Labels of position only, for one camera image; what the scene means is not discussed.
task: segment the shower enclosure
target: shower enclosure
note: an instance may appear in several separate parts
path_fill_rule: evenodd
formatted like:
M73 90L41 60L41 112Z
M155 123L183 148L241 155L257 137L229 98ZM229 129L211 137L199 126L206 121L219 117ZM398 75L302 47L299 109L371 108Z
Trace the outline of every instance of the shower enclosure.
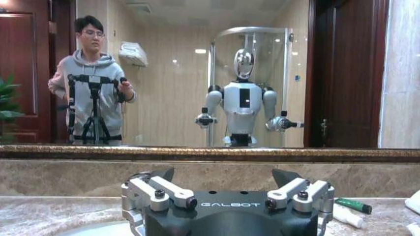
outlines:
M275 115L286 107L286 68L289 61L289 29L265 27L237 27L217 34L209 46L207 86L223 87L235 80L233 57L239 48L251 50L254 65L250 81L261 88L270 86L277 93ZM222 138L229 136L226 118L221 107L214 111L217 123L206 133L207 147L222 147ZM255 147L283 147L283 132L266 131L263 110L261 108L253 126L251 135Z

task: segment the ceiling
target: ceiling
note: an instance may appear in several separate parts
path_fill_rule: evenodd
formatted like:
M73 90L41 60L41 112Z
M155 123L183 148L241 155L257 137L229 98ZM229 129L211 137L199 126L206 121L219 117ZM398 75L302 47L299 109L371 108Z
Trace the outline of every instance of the ceiling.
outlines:
M270 26L289 0L122 0L145 25Z

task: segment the mirror frame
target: mirror frame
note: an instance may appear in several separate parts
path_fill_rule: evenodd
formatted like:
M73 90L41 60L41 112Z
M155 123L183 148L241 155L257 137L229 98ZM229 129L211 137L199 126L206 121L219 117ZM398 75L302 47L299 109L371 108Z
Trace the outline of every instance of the mirror frame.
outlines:
M1 145L0 158L270 163L420 163L420 149Z

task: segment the green tube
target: green tube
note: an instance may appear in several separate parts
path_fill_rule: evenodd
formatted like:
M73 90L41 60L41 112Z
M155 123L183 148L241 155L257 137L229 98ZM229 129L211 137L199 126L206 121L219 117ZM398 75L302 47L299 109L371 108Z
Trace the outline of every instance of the green tube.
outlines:
M362 204L354 200L349 200L349 199L345 199L345 198L338 198L335 199L335 203L342 205L342 206L346 206L365 214L370 214L371 213L371 206L366 205L366 204Z

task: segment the gray hoodie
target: gray hoodie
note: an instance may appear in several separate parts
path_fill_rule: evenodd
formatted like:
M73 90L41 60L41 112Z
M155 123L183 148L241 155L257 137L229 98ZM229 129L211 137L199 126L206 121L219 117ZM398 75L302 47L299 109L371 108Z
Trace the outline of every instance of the gray hoodie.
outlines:
M66 56L58 63L57 71L47 81L47 88L59 98L66 97L69 101L67 75L94 75L103 76L119 82L123 77L121 67L114 62L110 55L101 53L99 59L94 63L89 63L82 59L81 50L75 50L71 56ZM135 92L129 103L135 100ZM97 101L98 115L103 118L110 136L121 134L121 104L117 102L117 94L113 84L102 84L99 89L99 98ZM83 124L89 116L91 116L93 102L90 99L90 90L87 83L75 81L74 85L74 132L73 135L81 135ZM65 123L69 123L69 113L66 112ZM99 128L99 137L105 135Z

